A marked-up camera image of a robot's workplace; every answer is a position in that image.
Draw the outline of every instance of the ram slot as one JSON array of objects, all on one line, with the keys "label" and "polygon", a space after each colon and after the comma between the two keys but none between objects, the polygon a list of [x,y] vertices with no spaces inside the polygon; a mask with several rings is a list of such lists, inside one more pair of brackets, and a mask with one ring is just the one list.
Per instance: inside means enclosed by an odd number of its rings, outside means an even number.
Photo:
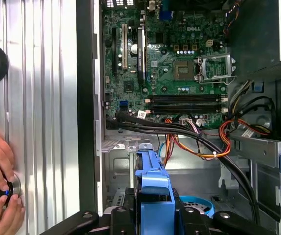
[{"label": "ram slot", "polygon": [[221,105],[153,105],[150,111],[154,114],[218,113],[221,112]]},{"label": "ram slot", "polygon": [[153,95],[146,100],[147,103],[171,104],[171,103],[216,103],[221,102],[221,95]]}]

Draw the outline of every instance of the screw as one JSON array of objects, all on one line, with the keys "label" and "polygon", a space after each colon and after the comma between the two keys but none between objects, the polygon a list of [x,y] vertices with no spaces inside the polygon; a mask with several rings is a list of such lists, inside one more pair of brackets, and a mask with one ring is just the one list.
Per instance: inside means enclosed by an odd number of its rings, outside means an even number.
[{"label": "screw", "polygon": [[126,210],[124,208],[118,208],[117,212],[125,212]]},{"label": "screw", "polygon": [[220,216],[224,219],[228,219],[230,216],[226,213],[220,213]]},{"label": "screw", "polygon": [[90,214],[90,213],[85,213],[83,217],[84,217],[84,218],[91,218],[91,217],[92,217],[92,214]]},{"label": "screw", "polygon": [[191,207],[186,207],[186,211],[188,213],[193,213],[194,212],[194,210]]}]

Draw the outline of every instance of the silver metal side panel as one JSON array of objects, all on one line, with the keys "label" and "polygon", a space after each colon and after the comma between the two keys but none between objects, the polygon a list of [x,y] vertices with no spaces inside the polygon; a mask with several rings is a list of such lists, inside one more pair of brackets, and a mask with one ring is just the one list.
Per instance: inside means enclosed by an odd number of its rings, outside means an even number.
[{"label": "silver metal side panel", "polygon": [[76,1],[0,0],[0,135],[13,148],[26,206],[19,235],[79,211]]}]

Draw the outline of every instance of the white connector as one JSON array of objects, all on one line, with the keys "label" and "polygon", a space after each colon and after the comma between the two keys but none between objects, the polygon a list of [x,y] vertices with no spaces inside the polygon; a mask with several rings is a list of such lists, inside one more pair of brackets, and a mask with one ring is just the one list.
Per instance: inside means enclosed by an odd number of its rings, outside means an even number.
[{"label": "white connector", "polygon": [[209,39],[207,40],[207,42],[205,43],[205,47],[212,47],[213,46],[213,40]]}]

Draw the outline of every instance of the expansion slot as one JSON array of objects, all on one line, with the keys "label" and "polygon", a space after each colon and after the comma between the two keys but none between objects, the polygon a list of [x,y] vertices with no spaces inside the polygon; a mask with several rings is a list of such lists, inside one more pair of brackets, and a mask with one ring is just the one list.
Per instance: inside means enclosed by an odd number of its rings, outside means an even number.
[{"label": "expansion slot", "polygon": [[145,82],[145,30],[143,27],[138,28],[138,83],[143,85]]},{"label": "expansion slot", "polygon": [[127,69],[127,24],[122,24],[122,68]]},{"label": "expansion slot", "polygon": [[112,28],[112,71],[114,76],[117,74],[117,38],[116,28]]}]

